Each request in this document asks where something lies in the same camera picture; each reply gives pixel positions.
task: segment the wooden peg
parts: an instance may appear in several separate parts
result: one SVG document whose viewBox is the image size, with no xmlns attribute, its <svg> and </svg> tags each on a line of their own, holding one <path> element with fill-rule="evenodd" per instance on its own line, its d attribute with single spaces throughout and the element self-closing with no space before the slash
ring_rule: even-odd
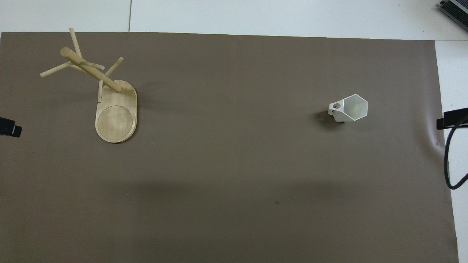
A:
<svg viewBox="0 0 468 263">
<path fill-rule="evenodd" d="M 75 51 L 78 54 L 78 56 L 81 57 L 81 51 L 80 51 L 80 47 L 78 46 L 78 40 L 76 40 L 75 30 L 73 30 L 73 28 L 69 28 L 69 29 L 70 29 L 70 35 L 72 35 L 72 41 L 73 41 L 73 46 L 75 47 Z"/>
<path fill-rule="evenodd" d="M 119 93 L 121 91 L 122 88 L 113 80 L 106 77 L 106 75 L 104 75 L 102 72 L 100 72 L 99 70 L 93 67 L 82 65 L 81 63 L 85 60 L 82 57 L 78 56 L 70 48 L 67 48 L 67 47 L 62 48 L 62 50 L 60 50 L 60 55 L 70 60 L 73 64 L 75 64 L 76 66 L 84 70 L 86 73 L 93 76 L 95 79 L 102 80 L 102 82 L 106 86 L 110 87 L 115 92 Z"/>
<path fill-rule="evenodd" d="M 124 60 L 123 57 L 120 57 L 119 59 L 117 59 L 117 61 L 114 63 L 114 65 L 112 65 L 112 67 L 110 67 L 110 69 L 106 72 L 106 77 L 109 77 L 109 75 L 114 71 L 114 69 Z"/>
<path fill-rule="evenodd" d="M 68 66 L 71 66 L 71 65 L 72 65 L 72 63 L 70 61 L 68 61 L 68 62 L 63 63 L 61 65 L 58 65 L 57 67 L 51 68 L 51 69 L 49 69 L 47 71 L 44 71 L 44 72 L 40 73 L 39 75 L 43 78 L 45 76 L 48 76 L 48 75 L 50 75 L 52 73 L 55 73 L 55 72 L 57 72 L 59 70 L 62 70 L 64 68 L 68 67 Z"/>
<path fill-rule="evenodd" d="M 102 80 L 99 81 L 99 87 L 97 90 L 97 103 L 101 103 L 102 100 Z"/>
<path fill-rule="evenodd" d="M 86 73 L 86 71 L 82 70 L 81 68 L 79 68 L 78 66 L 75 66 L 75 65 L 70 65 L 70 68 L 76 69 L 76 70 L 78 70 L 78 71 L 81 71 L 81 72 L 85 72 L 85 73 Z"/>
<path fill-rule="evenodd" d="M 104 66 L 99 65 L 99 64 L 95 64 L 95 63 L 91 63 L 91 62 L 87 62 L 87 61 L 84 61 L 84 60 L 81 62 L 81 64 L 86 65 L 86 66 L 91 66 L 93 68 L 104 70 Z"/>
</svg>

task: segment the wooden mug tree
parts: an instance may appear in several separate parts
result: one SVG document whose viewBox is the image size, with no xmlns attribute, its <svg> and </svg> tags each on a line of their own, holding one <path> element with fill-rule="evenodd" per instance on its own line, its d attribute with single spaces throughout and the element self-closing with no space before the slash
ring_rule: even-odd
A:
<svg viewBox="0 0 468 263">
<path fill-rule="evenodd" d="M 66 67 L 86 72 L 99 80 L 95 127 L 105 141 L 119 143 L 132 136 L 137 127 L 137 93 L 135 88 L 123 80 L 111 80 L 109 75 L 124 60 L 120 57 L 112 67 L 102 73 L 104 66 L 87 62 L 81 56 L 80 47 L 73 28 L 70 28 L 75 52 L 64 47 L 60 55 L 69 61 L 40 74 L 48 76 Z"/>
</svg>

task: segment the white hexagonal cup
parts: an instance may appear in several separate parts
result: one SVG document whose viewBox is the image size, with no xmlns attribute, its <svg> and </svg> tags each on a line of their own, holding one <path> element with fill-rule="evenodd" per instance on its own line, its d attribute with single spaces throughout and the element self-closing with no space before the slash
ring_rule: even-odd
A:
<svg viewBox="0 0 468 263">
<path fill-rule="evenodd" d="M 367 116 L 367 101 L 358 94 L 330 103 L 328 114 L 337 122 L 353 122 Z"/>
</svg>

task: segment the white floor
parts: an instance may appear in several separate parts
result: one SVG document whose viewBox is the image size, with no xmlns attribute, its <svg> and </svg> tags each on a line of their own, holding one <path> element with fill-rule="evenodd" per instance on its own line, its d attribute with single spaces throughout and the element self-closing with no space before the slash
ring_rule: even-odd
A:
<svg viewBox="0 0 468 263">
<path fill-rule="evenodd" d="M 2 0 L 0 32 L 67 32 L 74 27 L 77 32 L 436 40 L 442 109 L 465 108 L 468 32 L 442 15 L 437 3 L 437 0 Z M 468 156 L 463 151 L 467 148 L 468 129 L 457 130 L 450 156 L 453 182 L 468 172 Z M 461 263 L 468 263 L 467 200 L 468 184 L 452 191 Z"/>
</svg>

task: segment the brown surface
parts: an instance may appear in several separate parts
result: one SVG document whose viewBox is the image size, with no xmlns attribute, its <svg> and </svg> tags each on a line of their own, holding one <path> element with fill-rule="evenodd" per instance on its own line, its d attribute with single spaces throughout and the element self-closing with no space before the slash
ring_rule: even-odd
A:
<svg viewBox="0 0 468 263">
<path fill-rule="evenodd" d="M 137 130 L 103 141 L 97 81 L 39 77 L 70 34 L 3 33 L 0 261 L 457 262 L 433 41 L 77 37 L 125 58 Z M 335 123 L 354 93 L 369 115 Z"/>
</svg>

